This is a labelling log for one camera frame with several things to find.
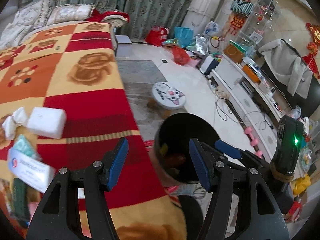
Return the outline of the dark green tissue pack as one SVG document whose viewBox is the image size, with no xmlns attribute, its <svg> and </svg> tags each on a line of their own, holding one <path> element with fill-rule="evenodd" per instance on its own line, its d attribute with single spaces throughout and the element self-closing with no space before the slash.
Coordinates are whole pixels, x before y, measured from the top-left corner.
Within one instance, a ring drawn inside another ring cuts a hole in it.
<svg viewBox="0 0 320 240">
<path fill-rule="evenodd" d="M 19 178 L 14 178 L 13 183 L 13 206 L 14 215 L 23 221 L 30 220 L 30 212 L 27 198 L 27 184 Z"/>
</svg>

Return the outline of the teal tissue pack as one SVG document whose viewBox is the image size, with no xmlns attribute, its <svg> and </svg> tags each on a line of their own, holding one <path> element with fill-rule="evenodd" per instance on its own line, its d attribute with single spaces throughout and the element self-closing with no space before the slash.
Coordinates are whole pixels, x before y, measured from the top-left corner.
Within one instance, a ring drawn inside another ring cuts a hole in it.
<svg viewBox="0 0 320 240">
<path fill-rule="evenodd" d="M 23 134 L 20 134 L 17 137 L 17 140 L 14 142 L 13 148 L 35 160 L 42 160 L 41 156 L 36 152 L 29 140 Z"/>
</svg>

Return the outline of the black round trash bin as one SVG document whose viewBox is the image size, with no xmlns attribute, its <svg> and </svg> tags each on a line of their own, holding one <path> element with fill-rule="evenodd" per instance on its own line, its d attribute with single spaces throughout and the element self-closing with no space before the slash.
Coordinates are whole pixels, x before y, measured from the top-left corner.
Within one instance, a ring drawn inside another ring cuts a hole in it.
<svg viewBox="0 0 320 240">
<path fill-rule="evenodd" d="M 162 122 L 154 140 L 155 155 L 161 168 L 169 177 L 184 184 L 199 181 L 189 154 L 192 138 L 214 147 L 220 136 L 203 118 L 190 113 L 176 113 Z"/>
</svg>

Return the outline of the pink dumbbell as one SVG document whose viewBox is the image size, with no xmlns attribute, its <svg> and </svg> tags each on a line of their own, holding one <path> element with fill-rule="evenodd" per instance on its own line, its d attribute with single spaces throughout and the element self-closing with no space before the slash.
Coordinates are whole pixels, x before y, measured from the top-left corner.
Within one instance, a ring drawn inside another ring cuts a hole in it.
<svg viewBox="0 0 320 240">
<path fill-rule="evenodd" d="M 255 150 L 255 155 L 257 155 L 259 158 L 262 158 L 263 153 L 261 150 L 259 150 L 259 147 L 258 147 L 259 141 L 257 138 L 254 137 L 254 135 L 252 133 L 252 128 L 251 127 L 245 128 L 244 133 L 248 136 L 248 138 L 250 140 L 250 144 Z"/>
</svg>

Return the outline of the red plastic bag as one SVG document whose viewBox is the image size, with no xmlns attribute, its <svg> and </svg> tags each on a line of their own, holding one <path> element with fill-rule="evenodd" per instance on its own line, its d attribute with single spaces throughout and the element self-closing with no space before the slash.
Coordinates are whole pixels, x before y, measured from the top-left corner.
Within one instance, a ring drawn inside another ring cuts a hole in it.
<svg viewBox="0 0 320 240">
<path fill-rule="evenodd" d="M 176 64 L 179 64 L 181 66 L 187 64 L 190 60 L 189 55 L 186 53 L 186 51 L 178 46 L 173 46 L 172 48 L 172 54 L 174 56 L 174 62 Z"/>
</svg>

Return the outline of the silver foil bag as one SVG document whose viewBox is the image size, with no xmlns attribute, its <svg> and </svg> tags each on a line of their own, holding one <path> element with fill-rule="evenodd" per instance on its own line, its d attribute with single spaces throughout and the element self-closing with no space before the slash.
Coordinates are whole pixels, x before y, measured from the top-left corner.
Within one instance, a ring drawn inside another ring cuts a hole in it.
<svg viewBox="0 0 320 240">
<path fill-rule="evenodd" d="M 208 50 L 209 38 L 201 34 L 197 34 L 193 39 L 190 51 L 196 54 L 197 56 L 204 57 L 208 54 Z"/>
</svg>

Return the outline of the grey cloth on tv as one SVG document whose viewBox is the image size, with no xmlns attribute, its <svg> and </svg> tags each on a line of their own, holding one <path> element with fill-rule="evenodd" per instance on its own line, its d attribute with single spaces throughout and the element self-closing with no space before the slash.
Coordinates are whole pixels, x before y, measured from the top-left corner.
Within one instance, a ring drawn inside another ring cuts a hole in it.
<svg viewBox="0 0 320 240">
<path fill-rule="evenodd" d="M 298 94 L 304 99 L 308 97 L 313 72 L 295 48 L 283 39 L 276 39 L 261 46 L 258 52 L 274 77 L 287 86 L 289 94 Z"/>
</svg>

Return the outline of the white rolled cloth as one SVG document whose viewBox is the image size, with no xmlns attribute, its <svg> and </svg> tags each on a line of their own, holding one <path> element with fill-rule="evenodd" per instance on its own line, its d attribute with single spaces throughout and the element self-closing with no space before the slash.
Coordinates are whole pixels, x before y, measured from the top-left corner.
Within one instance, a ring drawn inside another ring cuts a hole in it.
<svg viewBox="0 0 320 240">
<path fill-rule="evenodd" d="M 20 126 L 26 126 L 28 121 L 28 116 L 25 112 L 24 107 L 20 107 L 14 111 L 11 115 L 4 119 L 4 122 L 1 124 L 5 138 L 8 141 L 11 141 L 16 136 L 16 128 Z"/>
</svg>

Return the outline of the grey floor rug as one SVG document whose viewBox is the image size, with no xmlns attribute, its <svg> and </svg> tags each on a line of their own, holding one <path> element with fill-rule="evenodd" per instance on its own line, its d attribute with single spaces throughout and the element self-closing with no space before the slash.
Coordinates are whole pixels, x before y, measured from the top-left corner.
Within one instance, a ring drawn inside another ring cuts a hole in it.
<svg viewBox="0 0 320 240">
<path fill-rule="evenodd" d="M 152 100 L 153 85 L 166 79 L 153 61 L 119 60 L 117 64 L 141 136 L 144 141 L 152 140 L 164 116 L 172 114 L 172 111 L 164 109 L 159 104 L 147 106 Z"/>
</svg>

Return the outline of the red gift bag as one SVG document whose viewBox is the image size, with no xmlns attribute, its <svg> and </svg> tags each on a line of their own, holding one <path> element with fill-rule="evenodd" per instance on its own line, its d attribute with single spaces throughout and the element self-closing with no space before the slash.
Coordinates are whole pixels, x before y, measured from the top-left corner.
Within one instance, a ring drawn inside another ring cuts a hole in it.
<svg viewBox="0 0 320 240">
<path fill-rule="evenodd" d="M 153 27 L 145 38 L 145 42 L 160 47 L 167 40 L 169 29 L 165 27 Z"/>
</svg>

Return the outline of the white standing air conditioner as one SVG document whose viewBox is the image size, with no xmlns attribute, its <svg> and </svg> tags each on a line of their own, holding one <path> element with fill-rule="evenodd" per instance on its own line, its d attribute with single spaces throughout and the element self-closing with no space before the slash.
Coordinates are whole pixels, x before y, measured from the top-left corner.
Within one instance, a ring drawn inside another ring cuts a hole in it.
<svg viewBox="0 0 320 240">
<path fill-rule="evenodd" d="M 220 2 L 221 0 L 192 0 L 181 27 L 193 29 L 194 35 L 202 33 L 215 16 Z"/>
</svg>

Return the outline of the striped green handbag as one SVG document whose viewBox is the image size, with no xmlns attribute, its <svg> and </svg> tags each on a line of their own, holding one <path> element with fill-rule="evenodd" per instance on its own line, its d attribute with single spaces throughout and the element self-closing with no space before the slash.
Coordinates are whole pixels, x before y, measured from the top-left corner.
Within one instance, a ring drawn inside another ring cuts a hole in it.
<svg viewBox="0 0 320 240">
<path fill-rule="evenodd" d="M 233 0 L 230 10 L 236 15 L 248 18 L 252 13 L 254 4 L 251 0 Z"/>
</svg>

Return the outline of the red orange patterned blanket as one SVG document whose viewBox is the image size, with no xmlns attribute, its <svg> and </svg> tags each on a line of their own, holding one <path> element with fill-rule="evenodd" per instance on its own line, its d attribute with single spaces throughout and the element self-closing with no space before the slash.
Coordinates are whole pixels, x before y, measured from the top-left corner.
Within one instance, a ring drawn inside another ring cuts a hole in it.
<svg viewBox="0 0 320 240">
<path fill-rule="evenodd" d="M 177 199 L 159 181 L 129 106 L 108 23 L 76 22 L 37 31 L 22 45 L 1 50 L 1 117 L 24 107 L 63 109 L 61 139 L 17 129 L 44 163 L 56 170 L 91 165 L 127 137 L 119 181 L 105 193 L 117 231 L 143 239 L 186 239 Z"/>
</svg>

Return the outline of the red folded quilt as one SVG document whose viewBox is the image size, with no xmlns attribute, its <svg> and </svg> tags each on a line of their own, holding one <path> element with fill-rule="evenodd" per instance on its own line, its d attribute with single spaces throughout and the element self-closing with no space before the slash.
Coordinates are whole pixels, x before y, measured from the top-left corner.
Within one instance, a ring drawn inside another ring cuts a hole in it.
<svg viewBox="0 0 320 240">
<path fill-rule="evenodd" d="M 112 24 L 113 21 L 119 21 L 120 26 L 124 25 L 125 23 L 130 22 L 130 17 L 127 13 L 119 11 L 119 10 L 112 10 L 100 13 L 97 9 L 94 9 L 91 13 L 91 16 L 86 19 L 88 22 L 93 22 L 90 25 L 90 28 L 93 29 L 101 29 L 103 28 L 104 23 Z"/>
</svg>

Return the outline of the cream embroidered pillow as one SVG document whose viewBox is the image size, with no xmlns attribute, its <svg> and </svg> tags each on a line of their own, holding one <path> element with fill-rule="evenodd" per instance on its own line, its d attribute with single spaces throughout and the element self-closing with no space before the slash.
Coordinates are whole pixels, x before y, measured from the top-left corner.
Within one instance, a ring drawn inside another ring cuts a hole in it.
<svg viewBox="0 0 320 240">
<path fill-rule="evenodd" d="M 46 21 L 46 26 L 69 22 L 83 21 L 91 17 L 94 4 L 65 4 L 53 7 Z"/>
<path fill-rule="evenodd" d="M 14 18 L 14 24 L 39 29 L 44 27 L 50 11 L 50 0 L 40 0 L 20 9 Z"/>
</svg>

